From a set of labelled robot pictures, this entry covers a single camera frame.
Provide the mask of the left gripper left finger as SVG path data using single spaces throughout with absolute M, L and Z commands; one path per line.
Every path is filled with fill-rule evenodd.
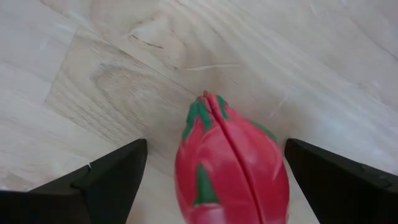
M 1 223 L 126 223 L 147 141 L 137 139 L 28 192 L 1 191 Z

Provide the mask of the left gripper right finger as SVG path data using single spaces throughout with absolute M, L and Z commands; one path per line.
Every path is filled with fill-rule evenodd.
M 299 139 L 284 150 L 320 223 L 397 224 L 397 176 Z

